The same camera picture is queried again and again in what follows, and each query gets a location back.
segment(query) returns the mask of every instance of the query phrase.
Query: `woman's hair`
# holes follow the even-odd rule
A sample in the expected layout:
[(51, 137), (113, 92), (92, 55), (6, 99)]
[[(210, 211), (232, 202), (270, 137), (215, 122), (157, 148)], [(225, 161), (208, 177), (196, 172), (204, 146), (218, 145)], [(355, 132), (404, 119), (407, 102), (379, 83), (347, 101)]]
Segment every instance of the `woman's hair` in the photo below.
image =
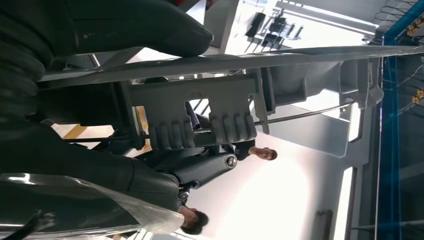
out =
[(271, 151), (271, 159), (270, 160), (274, 160), (278, 157), (277, 151), (274, 149), (269, 149), (268, 147), (264, 147), (264, 149), (268, 149), (269, 151)]
[(190, 235), (199, 235), (202, 233), (203, 227), (209, 222), (209, 217), (201, 211), (194, 211), (197, 215), (197, 221), (188, 227), (181, 227), (181, 230)]

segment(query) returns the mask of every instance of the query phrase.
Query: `shock absorber spring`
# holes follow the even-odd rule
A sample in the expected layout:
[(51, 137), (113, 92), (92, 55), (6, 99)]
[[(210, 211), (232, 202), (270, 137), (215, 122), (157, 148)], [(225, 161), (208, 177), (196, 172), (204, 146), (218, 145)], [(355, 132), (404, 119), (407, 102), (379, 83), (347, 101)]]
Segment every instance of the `shock absorber spring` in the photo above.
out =
[(0, 12), (0, 140), (19, 138), (29, 126), (26, 116), (37, 111), (35, 82), (52, 58), (37, 33)]

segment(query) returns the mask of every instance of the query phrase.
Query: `metal bolt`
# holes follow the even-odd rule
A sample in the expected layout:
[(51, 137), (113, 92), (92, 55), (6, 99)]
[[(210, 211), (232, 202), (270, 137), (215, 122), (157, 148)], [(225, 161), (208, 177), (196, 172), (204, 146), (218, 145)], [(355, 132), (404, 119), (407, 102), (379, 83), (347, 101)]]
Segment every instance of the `metal bolt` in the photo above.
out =
[(229, 156), (229, 157), (226, 159), (226, 164), (227, 164), (229, 167), (234, 167), (234, 166), (237, 164), (237, 159), (236, 159), (235, 157), (233, 157), (233, 156)]

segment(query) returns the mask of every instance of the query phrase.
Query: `blue frame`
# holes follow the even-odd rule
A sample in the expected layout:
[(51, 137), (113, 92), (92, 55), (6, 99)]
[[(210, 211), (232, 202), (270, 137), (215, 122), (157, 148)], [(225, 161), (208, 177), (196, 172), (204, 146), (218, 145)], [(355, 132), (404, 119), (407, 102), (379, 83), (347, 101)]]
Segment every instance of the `blue frame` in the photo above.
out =
[[(397, 38), (406, 28), (424, 13), (424, 0), (418, 0), (385, 34), (384, 45), (397, 45)], [(396, 91), (398, 76), (397, 57), (383, 60), (384, 98), (381, 109), (381, 152), (378, 186), (377, 236), (393, 240), (402, 239), (401, 182), (399, 179), (399, 96)]]

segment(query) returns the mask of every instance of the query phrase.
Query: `door handle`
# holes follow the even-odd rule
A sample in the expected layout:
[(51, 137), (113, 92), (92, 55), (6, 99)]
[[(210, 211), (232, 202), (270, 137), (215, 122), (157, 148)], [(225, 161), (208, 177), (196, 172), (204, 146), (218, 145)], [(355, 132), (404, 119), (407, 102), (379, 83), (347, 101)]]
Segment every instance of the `door handle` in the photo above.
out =
[(325, 217), (322, 240), (330, 240), (331, 224), (333, 221), (333, 211), (330, 209), (321, 210), (321, 211), (317, 211), (316, 215), (318, 215), (319, 217), (323, 217), (323, 216)]

